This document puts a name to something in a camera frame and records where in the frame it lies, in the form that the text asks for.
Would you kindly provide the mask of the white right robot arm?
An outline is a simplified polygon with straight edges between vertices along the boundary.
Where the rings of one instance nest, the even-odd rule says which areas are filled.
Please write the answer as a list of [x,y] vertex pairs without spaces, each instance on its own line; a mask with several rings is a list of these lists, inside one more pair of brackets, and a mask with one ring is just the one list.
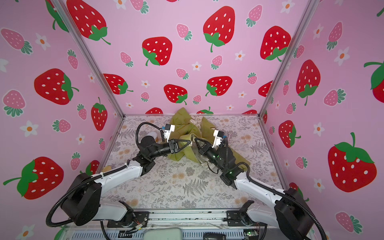
[[195,143],[199,153],[222,173],[220,178],[227,186],[248,193],[275,211],[270,217],[262,217],[261,214],[253,217],[251,209],[246,207],[250,220],[276,225],[289,240],[308,240],[307,235],[313,226],[317,227],[322,240],[327,238],[324,228],[298,191],[276,189],[252,178],[247,163],[235,163],[236,158],[227,139],[217,149],[200,138],[195,138]]

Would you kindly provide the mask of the green zip jacket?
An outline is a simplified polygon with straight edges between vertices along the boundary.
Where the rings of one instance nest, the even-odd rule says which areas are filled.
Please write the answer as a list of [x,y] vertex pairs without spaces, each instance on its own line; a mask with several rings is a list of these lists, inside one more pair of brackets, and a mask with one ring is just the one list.
[[[214,131],[217,127],[208,121],[207,118],[194,119],[185,108],[179,109],[172,117],[171,125],[175,126],[174,132],[171,133],[170,139],[190,140],[194,142],[194,138],[200,138],[210,143],[214,142]],[[188,160],[200,164],[200,158],[197,151],[193,150],[193,146],[189,145],[176,154],[168,155],[172,161],[180,161],[183,157]]]

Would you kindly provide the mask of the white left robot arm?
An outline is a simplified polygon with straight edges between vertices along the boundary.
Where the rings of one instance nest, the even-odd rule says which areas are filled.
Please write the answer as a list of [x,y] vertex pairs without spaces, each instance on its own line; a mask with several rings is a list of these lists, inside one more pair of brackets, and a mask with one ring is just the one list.
[[103,202],[101,197],[124,182],[147,174],[156,164],[155,159],[182,151],[190,140],[169,140],[158,144],[152,136],[137,143],[139,153],[121,167],[92,175],[78,175],[69,190],[54,204],[46,217],[48,227],[69,223],[83,226],[90,221],[113,221],[128,227],[134,221],[133,209],[124,201]]

